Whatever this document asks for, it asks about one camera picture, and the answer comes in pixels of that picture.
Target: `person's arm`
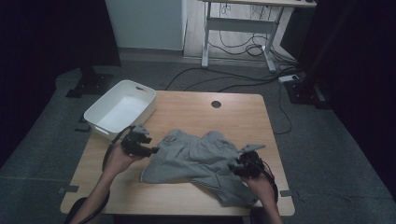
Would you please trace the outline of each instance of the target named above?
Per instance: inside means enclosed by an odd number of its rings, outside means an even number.
[[[242,177],[242,180],[247,183],[250,189],[259,197],[262,202],[262,208],[264,209],[267,217],[268,224],[281,224],[282,219],[280,218],[279,211],[277,209],[274,189],[271,186],[268,178],[260,174],[256,178]]]
[[[119,143],[117,143],[106,163],[105,170],[100,176],[95,188],[91,192],[88,199],[84,202],[84,204],[79,208],[76,215],[73,217],[70,223],[75,224],[79,223],[84,218],[88,217],[92,214],[97,208],[105,200],[108,191],[110,189],[111,184],[113,183],[114,178],[119,174],[125,171],[134,161],[141,160],[142,157],[136,156],[127,156],[123,151]],[[89,223],[95,223],[99,216],[96,216]]]

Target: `gray cloth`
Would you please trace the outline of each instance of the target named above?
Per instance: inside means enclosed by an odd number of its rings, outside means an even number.
[[[142,174],[146,183],[191,182],[209,188],[226,206],[251,206],[257,199],[228,168],[239,157],[237,148],[219,132],[202,138],[173,130],[158,145]]]

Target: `standing desk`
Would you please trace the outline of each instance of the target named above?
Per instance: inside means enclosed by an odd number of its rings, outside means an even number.
[[[221,103],[220,108],[212,102]],[[203,136],[219,131],[225,138],[242,148],[246,144],[264,144],[257,152],[271,167],[279,191],[289,190],[273,130],[258,94],[157,91],[157,108],[145,122],[152,138],[148,147],[158,142],[173,129]],[[77,192],[67,192],[61,211],[68,213],[73,203],[87,197],[102,173],[102,161],[110,140],[92,133],[84,149],[78,168],[70,183]],[[181,215],[181,216],[249,216],[249,208],[225,207],[208,189],[191,183],[146,184],[140,182],[149,159],[134,162],[119,174],[111,186],[106,214],[124,215]],[[281,216],[292,216],[291,197],[279,194],[277,203]]]
[[[284,7],[315,7],[315,1],[307,3],[305,0],[202,0],[207,2],[207,15],[205,23],[205,41],[202,50],[202,67],[208,67],[208,39],[209,31],[234,31],[244,33],[258,33],[268,34],[269,39],[265,46],[262,46],[262,52],[267,61],[268,68],[271,73],[276,72],[274,66],[274,59],[270,55],[270,49],[274,42],[277,27],[279,26],[280,18],[282,17]],[[254,21],[254,20],[239,20],[230,18],[214,18],[210,16],[212,3],[230,3],[230,4],[245,4],[245,5],[261,5],[280,7],[274,21]]]

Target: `desk leg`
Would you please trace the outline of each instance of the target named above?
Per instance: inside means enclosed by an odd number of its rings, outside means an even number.
[[[207,68],[209,62],[209,46],[207,42],[209,41],[209,27],[208,23],[210,20],[210,9],[212,8],[212,3],[207,3],[207,15],[206,15],[206,23],[205,23],[205,41],[204,46],[202,48],[202,67]]]
[[[270,49],[274,42],[277,27],[279,26],[279,22],[280,22],[280,18],[282,17],[282,13],[283,13],[283,7],[280,7],[279,12],[277,13],[277,16],[276,16],[276,20],[274,21],[274,26],[272,28],[270,38],[268,39],[267,44],[265,46],[262,46],[262,52],[264,54],[265,61],[267,61],[268,69],[270,70],[271,73],[275,73],[276,68],[274,66],[274,58],[270,54]]]

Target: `forearm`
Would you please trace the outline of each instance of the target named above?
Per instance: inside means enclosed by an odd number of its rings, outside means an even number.
[[[268,224],[282,224],[282,219],[280,218],[279,211],[275,202],[275,198],[265,198],[260,197],[260,202],[262,202],[262,208],[264,209],[265,216],[267,218],[266,223]]]
[[[90,196],[79,208],[78,212],[70,223],[79,223],[81,220],[88,217],[96,209],[98,209],[105,200],[113,180],[114,176],[103,173]]]

